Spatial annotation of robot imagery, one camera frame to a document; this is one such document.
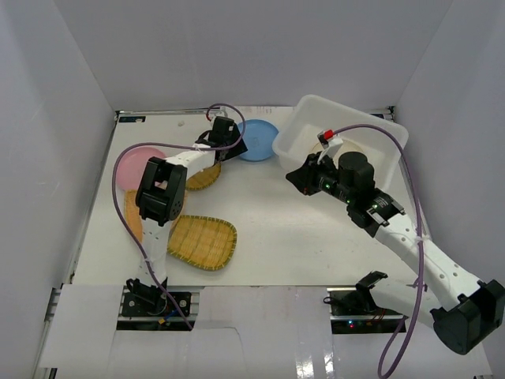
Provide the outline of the blue bear plate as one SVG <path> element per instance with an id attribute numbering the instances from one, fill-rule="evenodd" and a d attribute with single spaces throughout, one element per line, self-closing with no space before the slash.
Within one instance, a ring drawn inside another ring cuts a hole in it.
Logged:
<path id="1" fill-rule="evenodd" d="M 278 133 L 278 129 L 271 122 L 263 119 L 247 119 L 243 141 L 248 150 L 239 158 L 247 162 L 270 159 L 274 155 L 272 145 Z"/>

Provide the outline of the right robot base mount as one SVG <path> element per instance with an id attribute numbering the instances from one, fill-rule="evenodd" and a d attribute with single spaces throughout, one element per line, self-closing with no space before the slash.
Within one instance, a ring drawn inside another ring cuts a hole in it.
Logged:
<path id="1" fill-rule="evenodd" d="M 329 306 L 333 335 L 367 335 L 406 332 L 403 316 L 378 307 L 372 289 L 387 278 L 379 271 L 370 272 L 353 286 L 329 287 L 323 303 Z"/>

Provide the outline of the cream bear plate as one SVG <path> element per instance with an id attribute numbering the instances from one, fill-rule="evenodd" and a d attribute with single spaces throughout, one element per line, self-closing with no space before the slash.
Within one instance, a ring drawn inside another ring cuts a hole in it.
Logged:
<path id="1" fill-rule="evenodd" d="M 342 154 L 347 153 L 347 152 L 359 152 L 364 154 L 364 151 L 361 149 L 361 147 L 355 143 L 353 143 L 350 140 L 347 140 L 345 138 L 342 139 L 343 143 L 342 146 L 339 148 L 339 150 L 335 153 L 334 159 L 338 159 Z M 320 143 L 316 143 L 310 153 L 317 153 L 321 152 L 323 150 L 323 147 L 320 145 Z"/>

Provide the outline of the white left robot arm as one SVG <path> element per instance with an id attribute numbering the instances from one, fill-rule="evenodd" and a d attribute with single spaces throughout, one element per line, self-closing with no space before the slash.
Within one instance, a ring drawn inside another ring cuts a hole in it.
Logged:
<path id="1" fill-rule="evenodd" d="M 181 214 L 187 180 L 246 152 L 242 140 L 244 131 L 233 119 L 218 116 L 211 129 L 201 134 L 192 146 L 182 148 L 177 155 L 165 159 L 152 157 L 147 161 L 136 196 L 143 228 L 143 268 L 137 275 L 141 283 L 159 286 L 167 279 L 170 228 Z"/>

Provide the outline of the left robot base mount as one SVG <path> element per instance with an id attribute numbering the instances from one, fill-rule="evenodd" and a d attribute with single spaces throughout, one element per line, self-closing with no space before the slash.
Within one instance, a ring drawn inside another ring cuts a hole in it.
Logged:
<path id="1" fill-rule="evenodd" d="M 190 332 L 198 313 L 195 291 L 169 291 L 129 279 L 123 290 L 117 330 L 139 332 Z"/>

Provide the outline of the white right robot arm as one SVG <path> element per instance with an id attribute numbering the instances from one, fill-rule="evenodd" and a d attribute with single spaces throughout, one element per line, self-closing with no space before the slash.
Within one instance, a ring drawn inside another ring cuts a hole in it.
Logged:
<path id="1" fill-rule="evenodd" d="M 347 152 L 335 162 L 313 153 L 286 180 L 305 196 L 324 192 L 346 204 L 351 221 L 400 257 L 437 299 L 429 319 L 441 342 L 468 354 L 503 322 L 504 287 L 484 282 L 450 259 L 434 242 L 421 240 L 404 208 L 376 188 L 366 156 Z"/>

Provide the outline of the orange fan-shaped woven plate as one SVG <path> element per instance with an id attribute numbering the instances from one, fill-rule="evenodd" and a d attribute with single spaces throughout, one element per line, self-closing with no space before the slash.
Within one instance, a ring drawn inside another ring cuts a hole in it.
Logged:
<path id="1" fill-rule="evenodd" d="M 143 239 L 142 219 L 140 217 L 140 210 L 136 205 L 137 192 L 134 189 L 125 191 L 124 194 L 124 217 L 133 232 L 134 236 L 139 242 Z"/>

